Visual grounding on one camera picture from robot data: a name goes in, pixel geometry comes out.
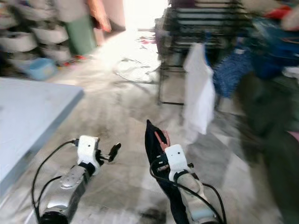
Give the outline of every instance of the red clip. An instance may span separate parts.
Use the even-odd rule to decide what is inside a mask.
[[[164,136],[166,138],[166,144],[164,142],[162,142],[162,140],[161,140],[161,138],[160,138],[160,136],[158,135],[157,132],[155,132],[155,136],[157,137],[157,139],[158,139],[158,141],[160,143],[160,146],[161,146],[161,148],[162,148],[162,150],[164,152],[165,149],[170,146],[170,140],[169,140],[169,135],[168,135],[167,131],[162,131],[162,133],[164,134]]]
[[[79,60],[85,60],[86,59],[86,57],[84,57],[82,55],[76,55],[75,58],[79,59]]]

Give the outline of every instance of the dark green fabric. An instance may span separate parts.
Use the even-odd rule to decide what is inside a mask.
[[[265,139],[270,186],[285,224],[299,224],[299,143],[288,132],[273,130]]]
[[[246,75],[237,88],[249,126],[263,138],[272,192],[285,224],[299,224],[299,84],[284,76],[261,80]]]
[[[96,48],[96,41],[89,15],[73,22],[66,22],[66,31],[69,35],[70,50],[74,55],[85,55]]]
[[[266,136],[275,126],[299,131],[299,85],[296,79],[277,77],[264,81],[254,74],[246,75],[238,93],[248,123],[253,131]]]

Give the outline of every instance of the wire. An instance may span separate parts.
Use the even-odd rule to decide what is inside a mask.
[[[176,186],[176,187],[179,187],[179,188],[182,188],[183,190],[185,191],[188,191],[190,194],[196,196],[197,198],[199,198],[200,200],[202,200],[213,212],[214,214],[216,215],[216,218],[218,219],[218,221],[220,222],[220,224],[227,224],[225,223],[221,216],[219,215],[219,213],[217,212],[217,210],[206,200],[204,199],[203,197],[201,197],[200,195],[198,195],[197,193],[195,193],[194,191],[190,190],[189,188],[185,187],[184,185],[181,185],[179,183],[175,183],[173,181],[170,181],[170,180],[167,180],[165,178],[162,178],[162,177],[159,177],[159,176],[156,176],[154,173],[153,173],[153,170],[152,170],[152,167],[153,167],[153,164],[155,164],[159,159],[156,159],[154,160],[151,165],[150,165],[150,168],[149,168],[149,173],[152,177],[154,177],[156,180],[161,180],[161,181],[164,181],[164,182],[167,182],[167,183],[171,183],[172,185]]]
[[[37,175],[39,173],[39,171],[41,170],[42,166],[45,164],[45,162],[54,154],[56,153],[59,149],[61,149],[63,146],[67,145],[67,144],[70,144],[70,143],[74,143],[75,141],[72,140],[72,141],[67,141],[63,144],[61,144],[60,146],[58,146],[42,163],[41,165],[38,167],[37,171],[36,171],[36,174],[34,176],[34,179],[33,179],[33,182],[32,182],[32,187],[31,187],[31,203],[33,205],[33,208],[34,208],[34,212],[35,212],[35,215],[36,215],[36,218],[37,218],[37,222],[40,223],[40,214],[39,214],[39,210],[37,209],[36,207],[36,202],[35,202],[35,199],[34,199],[34,190],[35,190],[35,183],[36,183],[36,179],[37,179]]]
[[[43,192],[46,190],[47,186],[48,186],[51,182],[53,182],[53,181],[59,179],[60,177],[62,177],[62,176],[57,176],[57,177],[52,178],[51,180],[49,180],[49,181],[43,186],[43,189],[41,190],[41,193],[39,194],[39,197],[38,197],[38,199],[37,199],[37,210],[38,210],[38,212],[39,212],[39,205],[41,204],[41,198],[42,198],[42,196],[43,196]]]
[[[213,187],[213,186],[210,185],[210,184],[202,183],[202,185],[204,185],[204,186],[206,186],[206,187],[208,187],[208,188],[211,188],[211,189],[215,192],[215,194],[217,195],[218,200],[219,200],[219,203],[220,203],[220,207],[221,207],[221,212],[222,212],[222,217],[223,217],[223,223],[224,223],[224,224],[227,224],[226,214],[225,214],[225,209],[224,209],[223,201],[222,201],[222,199],[221,199],[221,196],[220,196],[219,192],[216,190],[215,187]]]

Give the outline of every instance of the blue basket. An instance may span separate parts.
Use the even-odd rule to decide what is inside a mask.
[[[53,60],[48,58],[38,58],[31,64],[21,67],[30,78],[36,80],[45,80],[58,72]]]

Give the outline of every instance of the light blue table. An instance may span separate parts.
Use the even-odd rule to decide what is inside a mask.
[[[0,199],[83,95],[78,86],[0,78]]]

